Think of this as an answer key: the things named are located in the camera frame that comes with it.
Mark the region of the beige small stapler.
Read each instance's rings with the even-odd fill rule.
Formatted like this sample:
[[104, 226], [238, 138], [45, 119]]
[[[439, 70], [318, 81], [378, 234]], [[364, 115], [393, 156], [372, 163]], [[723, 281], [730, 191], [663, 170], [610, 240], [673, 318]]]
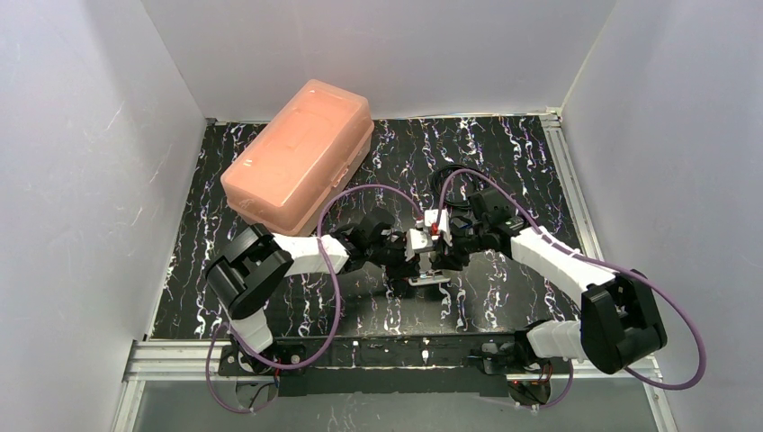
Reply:
[[450, 275], [442, 271], [427, 271], [416, 276], [407, 278], [410, 286], [421, 287], [426, 285], [447, 284], [451, 281]]

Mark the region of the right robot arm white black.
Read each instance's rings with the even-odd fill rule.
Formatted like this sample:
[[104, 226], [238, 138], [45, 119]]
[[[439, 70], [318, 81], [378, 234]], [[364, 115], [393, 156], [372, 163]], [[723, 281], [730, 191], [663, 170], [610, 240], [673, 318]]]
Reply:
[[588, 360], [614, 374], [667, 345], [652, 290], [638, 275], [589, 263], [511, 209], [497, 191], [474, 193], [469, 201], [473, 216], [458, 222], [446, 210], [425, 211], [434, 269], [460, 271], [471, 255], [498, 252], [535, 271], [579, 308], [576, 320], [540, 320], [517, 331], [514, 358], [528, 364], [545, 358]]

